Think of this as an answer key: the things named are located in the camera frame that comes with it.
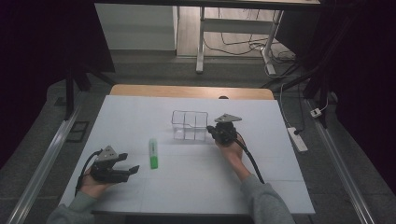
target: wooden floor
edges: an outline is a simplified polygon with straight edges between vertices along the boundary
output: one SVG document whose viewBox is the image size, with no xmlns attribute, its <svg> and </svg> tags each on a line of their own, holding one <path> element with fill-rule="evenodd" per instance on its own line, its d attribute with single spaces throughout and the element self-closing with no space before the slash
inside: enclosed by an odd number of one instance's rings
<svg viewBox="0 0 396 224">
<path fill-rule="evenodd" d="M 236 9 L 236 8 L 217 8 L 207 7 L 205 9 L 206 18 L 223 18 L 223 19 L 234 19 L 234 20 L 259 20 L 259 21 L 271 21 L 273 18 L 273 10 L 258 10 L 258 9 Z M 198 39 L 199 39 L 199 28 L 200 28 L 200 8 L 198 7 L 180 7 L 179 8 L 179 21 L 178 21 L 178 32 L 177 32 L 177 56 L 192 56 L 197 55 Z M 258 50 L 252 50 L 249 53 L 243 54 L 244 52 L 250 51 L 249 43 L 233 44 L 235 42 L 251 42 L 265 44 L 265 38 L 268 35 L 246 35 L 246 34 L 222 34 L 221 33 L 205 33 L 204 40 L 207 44 L 204 49 L 205 56 L 238 56 L 238 57 L 261 57 Z M 281 51 L 287 51 L 277 41 L 272 46 L 272 50 L 275 56 Z M 282 57 L 293 57 L 292 52 L 282 53 Z"/>
</svg>

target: white wall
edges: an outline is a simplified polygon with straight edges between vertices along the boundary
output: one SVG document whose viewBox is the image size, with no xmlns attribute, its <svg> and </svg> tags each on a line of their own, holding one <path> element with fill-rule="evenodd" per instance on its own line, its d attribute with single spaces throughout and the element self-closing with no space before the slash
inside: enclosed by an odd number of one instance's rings
<svg viewBox="0 0 396 224">
<path fill-rule="evenodd" d="M 176 49 L 176 7 L 117 4 L 95 7 L 110 49 Z"/>
</svg>

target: clear plastic box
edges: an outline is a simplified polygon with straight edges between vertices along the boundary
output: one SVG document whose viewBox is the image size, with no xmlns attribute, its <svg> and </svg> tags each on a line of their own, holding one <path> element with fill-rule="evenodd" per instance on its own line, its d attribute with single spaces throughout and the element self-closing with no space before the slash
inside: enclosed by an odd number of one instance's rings
<svg viewBox="0 0 396 224">
<path fill-rule="evenodd" d="M 205 141 L 207 113 L 175 110 L 172 114 L 175 139 Z"/>
</svg>

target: green highlighter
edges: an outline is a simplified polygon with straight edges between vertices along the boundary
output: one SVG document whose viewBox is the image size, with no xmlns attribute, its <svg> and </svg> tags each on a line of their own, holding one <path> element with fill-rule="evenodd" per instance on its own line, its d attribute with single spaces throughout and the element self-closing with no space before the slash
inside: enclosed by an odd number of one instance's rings
<svg viewBox="0 0 396 224">
<path fill-rule="evenodd" d="M 158 168 L 158 148 L 157 148 L 157 139 L 150 138 L 148 142 L 149 147 L 149 165 L 151 169 Z"/>
</svg>

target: gray sweatshirt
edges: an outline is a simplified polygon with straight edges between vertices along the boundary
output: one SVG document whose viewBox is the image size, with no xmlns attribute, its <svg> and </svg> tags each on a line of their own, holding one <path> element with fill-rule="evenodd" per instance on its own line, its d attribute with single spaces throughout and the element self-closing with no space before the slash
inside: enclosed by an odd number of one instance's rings
<svg viewBox="0 0 396 224">
<path fill-rule="evenodd" d="M 293 224 L 293 218 L 282 198 L 270 184 L 263 185 L 255 175 L 246 178 L 241 191 L 247 199 L 247 206 L 255 224 Z M 59 205 L 47 220 L 48 224 L 94 223 L 91 210 L 96 199 L 79 192 L 69 207 Z"/>
</svg>

